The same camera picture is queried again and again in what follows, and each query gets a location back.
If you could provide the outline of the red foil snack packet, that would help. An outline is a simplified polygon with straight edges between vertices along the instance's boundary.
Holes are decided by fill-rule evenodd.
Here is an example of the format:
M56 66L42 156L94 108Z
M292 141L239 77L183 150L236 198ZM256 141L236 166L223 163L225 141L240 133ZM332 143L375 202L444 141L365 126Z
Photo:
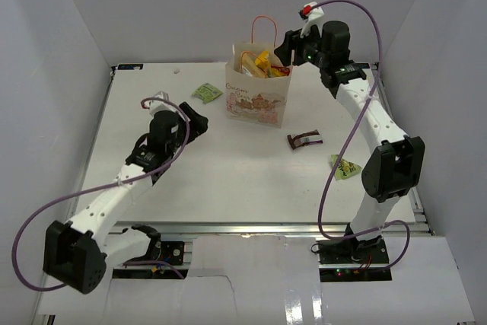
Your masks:
M270 72L272 77L285 77L290 75L291 69L286 67L272 66Z

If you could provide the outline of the yellow snack bar wrapper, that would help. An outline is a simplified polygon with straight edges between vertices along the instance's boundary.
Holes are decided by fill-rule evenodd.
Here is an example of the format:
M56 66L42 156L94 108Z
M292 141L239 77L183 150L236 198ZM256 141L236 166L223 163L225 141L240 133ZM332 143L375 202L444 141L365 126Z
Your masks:
M263 72L265 78L281 77L282 73L277 66L272 65L269 59L269 51L263 51L254 60L255 66Z

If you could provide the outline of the large brown paper snack bag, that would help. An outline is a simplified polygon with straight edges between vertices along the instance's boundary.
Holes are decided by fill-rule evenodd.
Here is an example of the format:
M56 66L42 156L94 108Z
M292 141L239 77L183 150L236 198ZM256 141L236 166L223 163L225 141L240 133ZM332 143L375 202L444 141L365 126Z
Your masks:
M255 54L249 51L240 54L240 73L249 77L265 78L265 72L256 65L253 56Z

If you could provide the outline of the brown chocolate bar wrapper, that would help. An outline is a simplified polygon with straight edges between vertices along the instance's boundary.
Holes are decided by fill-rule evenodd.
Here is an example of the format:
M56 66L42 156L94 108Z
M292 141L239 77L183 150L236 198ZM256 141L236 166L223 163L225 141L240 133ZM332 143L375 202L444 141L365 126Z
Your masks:
M310 145L323 144L323 139L317 129L297 135L289 134L287 135L287 141L292 150Z

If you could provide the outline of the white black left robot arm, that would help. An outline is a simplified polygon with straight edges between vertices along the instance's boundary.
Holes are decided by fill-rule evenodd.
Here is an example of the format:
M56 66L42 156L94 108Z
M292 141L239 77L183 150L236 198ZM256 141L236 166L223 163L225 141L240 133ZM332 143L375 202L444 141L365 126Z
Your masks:
M136 141L113 184L67 222L55 221L46 230L43 271L84 295L99 285L108 267L153 263L161 254L161 235L148 225L133 225L116 237L109 233L186 144L208 129L208 119L188 103L163 103L160 98L143 101L152 116L148 131Z

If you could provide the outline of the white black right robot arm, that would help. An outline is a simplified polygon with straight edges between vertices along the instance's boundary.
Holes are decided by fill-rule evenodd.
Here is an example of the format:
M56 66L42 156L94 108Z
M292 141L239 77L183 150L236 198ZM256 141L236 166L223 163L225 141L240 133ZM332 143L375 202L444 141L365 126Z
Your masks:
M371 156L361 172L364 198L357 214L341 238L322 241L321 253L342 254L361 263L383 242L393 207L415 187L420 178L425 143L411 137L393 121L381 102L361 64L350 58L349 26L328 21L285 33L275 55L285 66L308 62L320 71L320 79L331 95L354 119L353 129L361 131Z

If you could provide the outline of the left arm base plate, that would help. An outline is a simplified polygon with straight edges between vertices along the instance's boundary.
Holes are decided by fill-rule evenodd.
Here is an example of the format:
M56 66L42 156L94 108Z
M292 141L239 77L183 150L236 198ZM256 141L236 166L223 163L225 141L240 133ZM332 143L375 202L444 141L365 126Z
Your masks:
M183 241L162 241L156 244L154 258L173 266L181 266L184 262L185 243Z

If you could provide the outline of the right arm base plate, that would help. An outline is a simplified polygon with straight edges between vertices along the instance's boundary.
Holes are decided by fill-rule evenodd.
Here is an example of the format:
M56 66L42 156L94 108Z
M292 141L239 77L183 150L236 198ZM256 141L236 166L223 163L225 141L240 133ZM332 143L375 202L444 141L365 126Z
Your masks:
M348 241L318 241L311 251L319 256L321 264L388 264L386 244L380 239L372 246L358 248Z

